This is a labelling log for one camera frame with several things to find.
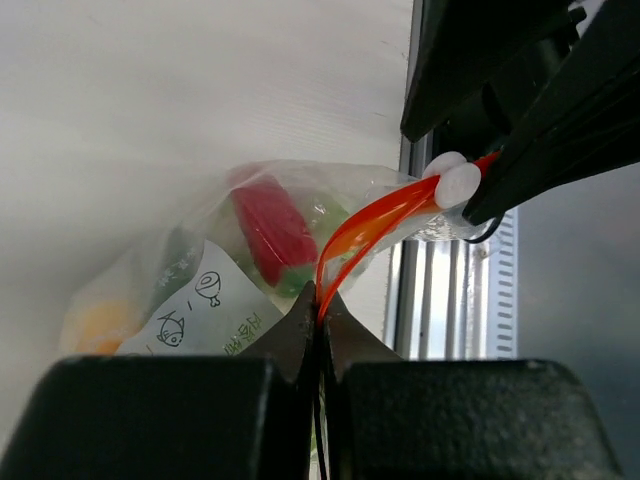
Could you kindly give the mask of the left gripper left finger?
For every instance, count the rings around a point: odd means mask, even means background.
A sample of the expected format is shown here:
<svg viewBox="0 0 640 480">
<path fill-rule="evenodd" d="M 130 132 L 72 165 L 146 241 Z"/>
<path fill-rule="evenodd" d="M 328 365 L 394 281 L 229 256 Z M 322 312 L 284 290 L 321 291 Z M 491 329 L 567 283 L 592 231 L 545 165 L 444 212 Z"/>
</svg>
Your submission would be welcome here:
<svg viewBox="0 0 640 480">
<path fill-rule="evenodd" d="M 37 383 L 5 479 L 305 479 L 315 288 L 236 356 L 75 356 Z"/>
</svg>

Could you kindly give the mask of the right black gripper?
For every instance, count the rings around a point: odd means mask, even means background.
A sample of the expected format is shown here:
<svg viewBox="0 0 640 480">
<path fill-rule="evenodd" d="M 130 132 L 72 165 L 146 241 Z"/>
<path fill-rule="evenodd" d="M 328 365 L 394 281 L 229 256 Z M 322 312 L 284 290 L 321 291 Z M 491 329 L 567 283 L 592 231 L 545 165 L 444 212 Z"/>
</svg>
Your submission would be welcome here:
<svg viewBox="0 0 640 480">
<path fill-rule="evenodd" d="M 400 123 L 416 142 L 501 154 L 463 216 L 484 223 L 639 160 L 639 5 L 425 1 Z"/>
</svg>

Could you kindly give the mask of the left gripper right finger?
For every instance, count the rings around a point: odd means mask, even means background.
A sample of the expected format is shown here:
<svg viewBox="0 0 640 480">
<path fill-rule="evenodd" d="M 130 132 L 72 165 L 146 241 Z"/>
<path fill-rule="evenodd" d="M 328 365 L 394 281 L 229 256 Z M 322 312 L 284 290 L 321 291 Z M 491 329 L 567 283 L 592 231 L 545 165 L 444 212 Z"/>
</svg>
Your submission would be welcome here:
<svg viewBox="0 0 640 480">
<path fill-rule="evenodd" d="M 620 479 L 589 393 L 548 360 L 408 361 L 334 298 L 321 330 L 334 479 Z"/>
</svg>

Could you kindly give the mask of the yellow mango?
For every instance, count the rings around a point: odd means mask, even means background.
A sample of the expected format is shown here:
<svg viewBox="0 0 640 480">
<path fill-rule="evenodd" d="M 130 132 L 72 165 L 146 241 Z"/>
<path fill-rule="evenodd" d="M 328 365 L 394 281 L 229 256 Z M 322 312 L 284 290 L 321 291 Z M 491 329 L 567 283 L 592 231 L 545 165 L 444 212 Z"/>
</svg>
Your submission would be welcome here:
<svg viewBox="0 0 640 480">
<path fill-rule="evenodd" d="M 142 323 L 142 312 L 131 300 L 76 297 L 64 317 L 59 350 L 63 354 L 112 355 Z"/>
</svg>

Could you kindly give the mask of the clear zip top bag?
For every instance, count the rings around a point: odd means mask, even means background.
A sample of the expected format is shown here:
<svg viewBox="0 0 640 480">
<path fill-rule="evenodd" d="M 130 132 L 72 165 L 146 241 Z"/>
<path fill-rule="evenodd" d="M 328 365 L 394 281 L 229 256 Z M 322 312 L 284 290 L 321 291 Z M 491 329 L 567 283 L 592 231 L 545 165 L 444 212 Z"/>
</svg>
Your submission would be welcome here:
<svg viewBox="0 0 640 480">
<path fill-rule="evenodd" d="M 236 355 L 310 281 L 339 293 L 402 240 L 477 236 L 462 213 L 494 161 L 447 152 L 418 176 L 302 160 L 236 167 L 183 219 L 138 242 L 72 297 L 60 348 Z"/>
</svg>

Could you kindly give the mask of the red chili pepper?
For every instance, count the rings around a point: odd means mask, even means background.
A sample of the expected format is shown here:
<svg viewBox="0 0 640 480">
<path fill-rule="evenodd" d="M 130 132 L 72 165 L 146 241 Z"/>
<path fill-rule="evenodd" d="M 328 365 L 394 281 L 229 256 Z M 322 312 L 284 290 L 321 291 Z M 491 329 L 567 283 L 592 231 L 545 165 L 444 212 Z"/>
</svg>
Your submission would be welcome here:
<svg viewBox="0 0 640 480">
<path fill-rule="evenodd" d="M 231 201 L 251 258 L 275 289 L 287 267 L 317 260 L 317 249 L 292 197 L 271 176 L 238 186 Z"/>
</svg>

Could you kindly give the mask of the green cucumber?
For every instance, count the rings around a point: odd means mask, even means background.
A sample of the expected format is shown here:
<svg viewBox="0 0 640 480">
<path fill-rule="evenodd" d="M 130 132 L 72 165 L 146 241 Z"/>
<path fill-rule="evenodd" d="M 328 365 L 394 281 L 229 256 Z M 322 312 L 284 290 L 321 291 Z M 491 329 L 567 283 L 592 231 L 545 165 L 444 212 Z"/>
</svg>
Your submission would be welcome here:
<svg viewBox="0 0 640 480">
<path fill-rule="evenodd" d="M 153 278 L 149 313 L 157 310 L 195 276 L 203 254 L 203 243 L 200 236 L 189 230 L 177 227 L 170 231 Z"/>
</svg>

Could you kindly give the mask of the green lettuce piece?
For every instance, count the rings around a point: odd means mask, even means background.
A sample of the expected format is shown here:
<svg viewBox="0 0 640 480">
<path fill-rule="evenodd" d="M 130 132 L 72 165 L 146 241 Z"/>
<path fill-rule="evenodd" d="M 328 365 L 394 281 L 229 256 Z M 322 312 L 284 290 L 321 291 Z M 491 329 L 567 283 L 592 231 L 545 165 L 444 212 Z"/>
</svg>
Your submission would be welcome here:
<svg viewBox="0 0 640 480">
<path fill-rule="evenodd" d="M 349 217 L 349 213 L 330 194 L 317 190 L 293 193 L 296 208 L 305 219 L 310 236 L 315 242 L 317 255 L 320 255 L 335 230 Z M 277 295 L 294 298 L 308 281 L 316 274 L 317 260 L 305 260 L 301 265 L 287 267 L 275 287 Z"/>
</svg>

